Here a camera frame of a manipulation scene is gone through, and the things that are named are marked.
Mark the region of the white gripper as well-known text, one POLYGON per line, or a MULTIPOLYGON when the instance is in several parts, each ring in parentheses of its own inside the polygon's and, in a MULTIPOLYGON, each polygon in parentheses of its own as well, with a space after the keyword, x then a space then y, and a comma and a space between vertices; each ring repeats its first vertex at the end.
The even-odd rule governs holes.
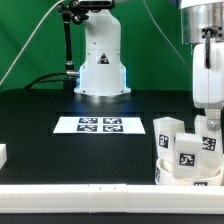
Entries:
POLYGON ((224 43, 213 42, 210 48, 210 68, 205 67, 205 45, 198 44, 193 54, 193 101, 205 108, 207 128, 221 128, 221 108, 224 104, 224 43))

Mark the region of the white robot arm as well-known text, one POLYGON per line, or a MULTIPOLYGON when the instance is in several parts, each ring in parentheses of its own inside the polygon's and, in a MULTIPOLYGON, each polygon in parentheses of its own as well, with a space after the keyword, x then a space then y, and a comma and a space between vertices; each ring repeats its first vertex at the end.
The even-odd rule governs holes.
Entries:
MULTIPOLYGON (((72 20, 86 26, 86 58, 75 91, 90 98, 128 93, 120 61, 120 22, 115 0, 72 0, 72 20)), ((221 127, 224 107, 224 0, 181 0, 182 41, 192 44, 193 102, 203 108, 207 129, 221 127)))

